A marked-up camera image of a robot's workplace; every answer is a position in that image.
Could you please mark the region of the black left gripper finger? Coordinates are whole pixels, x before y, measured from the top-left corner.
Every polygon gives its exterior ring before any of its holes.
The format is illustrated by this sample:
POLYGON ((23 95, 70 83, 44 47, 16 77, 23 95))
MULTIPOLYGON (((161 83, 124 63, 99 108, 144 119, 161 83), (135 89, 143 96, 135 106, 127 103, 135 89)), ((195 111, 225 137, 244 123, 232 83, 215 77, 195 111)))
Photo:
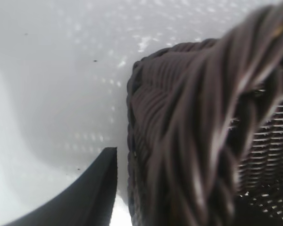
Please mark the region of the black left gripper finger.
POLYGON ((106 147, 58 196, 11 226, 108 226, 117 192, 117 148, 106 147))

